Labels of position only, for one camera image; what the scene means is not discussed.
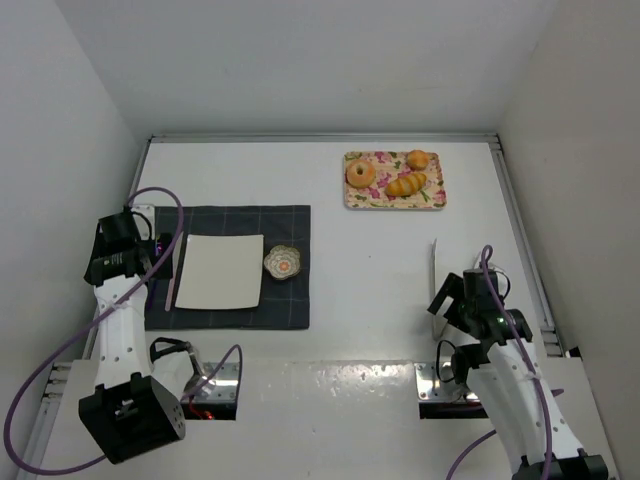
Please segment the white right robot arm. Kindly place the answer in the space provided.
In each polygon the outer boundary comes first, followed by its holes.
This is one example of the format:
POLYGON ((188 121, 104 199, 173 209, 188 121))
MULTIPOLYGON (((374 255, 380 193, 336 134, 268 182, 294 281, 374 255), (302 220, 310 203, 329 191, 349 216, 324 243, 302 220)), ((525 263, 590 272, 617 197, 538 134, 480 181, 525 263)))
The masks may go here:
POLYGON ((523 314, 506 309, 496 271, 469 269, 445 278, 429 308, 473 337, 455 348, 453 380, 479 399, 515 479, 606 479, 603 457, 574 435, 538 366, 523 314))

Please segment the sugared donut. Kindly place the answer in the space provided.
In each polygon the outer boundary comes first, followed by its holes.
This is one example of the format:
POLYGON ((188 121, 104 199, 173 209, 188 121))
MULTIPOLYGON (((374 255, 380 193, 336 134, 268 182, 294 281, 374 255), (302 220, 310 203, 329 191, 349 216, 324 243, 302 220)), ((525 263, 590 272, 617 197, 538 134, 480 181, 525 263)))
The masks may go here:
POLYGON ((366 159, 356 159, 346 167, 346 181, 356 189, 368 188, 376 178, 374 165, 366 159))

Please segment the small round bun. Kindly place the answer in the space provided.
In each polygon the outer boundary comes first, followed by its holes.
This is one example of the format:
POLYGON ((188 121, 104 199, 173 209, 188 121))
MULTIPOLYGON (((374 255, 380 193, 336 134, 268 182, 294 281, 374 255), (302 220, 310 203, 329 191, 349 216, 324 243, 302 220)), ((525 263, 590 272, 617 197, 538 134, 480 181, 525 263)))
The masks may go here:
POLYGON ((425 170, 429 162, 430 154, 423 150, 412 150, 406 156, 406 163, 412 170, 425 170))

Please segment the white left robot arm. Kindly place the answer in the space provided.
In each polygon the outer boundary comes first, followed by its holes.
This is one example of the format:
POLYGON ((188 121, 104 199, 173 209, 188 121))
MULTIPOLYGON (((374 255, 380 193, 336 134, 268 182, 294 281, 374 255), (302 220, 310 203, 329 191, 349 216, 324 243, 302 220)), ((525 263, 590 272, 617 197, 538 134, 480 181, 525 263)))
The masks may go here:
POLYGON ((129 206, 101 218, 85 274, 104 319, 94 391, 80 399, 78 413, 113 464, 184 438, 182 403, 202 372, 190 343, 146 343, 149 289, 174 277, 173 261, 161 258, 174 238, 139 229, 145 219, 129 206))

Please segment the striped long bread roll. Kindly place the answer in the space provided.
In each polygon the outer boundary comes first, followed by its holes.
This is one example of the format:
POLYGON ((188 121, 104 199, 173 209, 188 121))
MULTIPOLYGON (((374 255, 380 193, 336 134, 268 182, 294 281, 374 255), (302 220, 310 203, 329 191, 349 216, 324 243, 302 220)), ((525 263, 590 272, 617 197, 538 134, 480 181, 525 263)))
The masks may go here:
POLYGON ((412 172, 391 181, 385 188, 385 194, 391 197, 407 197, 420 191, 426 184, 427 176, 421 172, 412 172))

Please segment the metal bread tongs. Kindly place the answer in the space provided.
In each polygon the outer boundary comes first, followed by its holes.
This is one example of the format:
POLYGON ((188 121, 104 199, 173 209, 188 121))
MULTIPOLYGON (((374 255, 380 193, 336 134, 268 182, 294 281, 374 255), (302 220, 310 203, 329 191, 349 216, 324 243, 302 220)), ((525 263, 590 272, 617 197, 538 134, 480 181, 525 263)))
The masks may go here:
MULTIPOLYGON (((431 245, 431 254, 430 254, 430 268, 431 268, 431 299, 434 300, 436 294, 439 292, 442 283, 446 279, 447 272, 442 270, 438 266, 437 262, 437 243, 438 239, 435 238, 431 245)), ((431 315, 431 328, 432 328, 432 338, 434 341, 439 341, 445 332, 447 320, 444 317, 447 309, 450 306, 451 301, 448 298, 445 298, 443 304, 438 308, 435 314, 431 315)))

